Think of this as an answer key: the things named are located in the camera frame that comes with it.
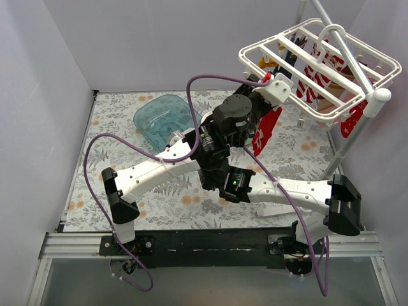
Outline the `red sock white pattern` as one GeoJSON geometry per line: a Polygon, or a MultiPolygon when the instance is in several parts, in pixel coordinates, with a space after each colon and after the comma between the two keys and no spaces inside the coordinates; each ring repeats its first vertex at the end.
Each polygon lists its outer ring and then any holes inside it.
{"type": "Polygon", "coordinates": [[[255,156],[259,156],[272,137],[273,129],[282,113],[282,107],[270,110],[261,118],[258,129],[252,139],[252,149],[255,156]]]}

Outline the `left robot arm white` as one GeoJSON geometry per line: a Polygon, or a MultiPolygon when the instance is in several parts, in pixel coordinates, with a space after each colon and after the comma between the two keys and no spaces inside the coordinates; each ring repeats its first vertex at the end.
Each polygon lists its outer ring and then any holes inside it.
{"type": "Polygon", "coordinates": [[[135,219],[140,212],[136,201],[146,192],[180,175],[200,169],[197,161],[187,158],[179,162],[164,162],[165,159],[178,159],[190,153],[194,141],[189,143],[186,136],[194,136],[194,130],[186,134],[174,132],[169,144],[162,153],[156,155],[158,161],[148,159],[125,170],[104,169],[101,174],[105,193],[112,215],[113,230],[116,237],[115,249],[123,255],[131,254],[136,246],[135,219]]]}

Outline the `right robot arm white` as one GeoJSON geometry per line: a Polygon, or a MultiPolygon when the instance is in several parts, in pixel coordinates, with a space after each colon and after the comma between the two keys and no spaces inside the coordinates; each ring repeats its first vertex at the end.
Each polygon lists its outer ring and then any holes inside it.
{"type": "Polygon", "coordinates": [[[230,148],[244,147],[248,139],[267,142],[281,114],[250,84],[242,84],[201,120],[197,160],[201,185],[218,190],[233,203],[272,202],[289,205],[298,216],[288,238],[295,253],[305,252],[318,240],[336,233],[360,234],[361,194],[344,175],[329,180],[302,181],[274,177],[261,165],[262,173],[231,166],[230,148]]]}

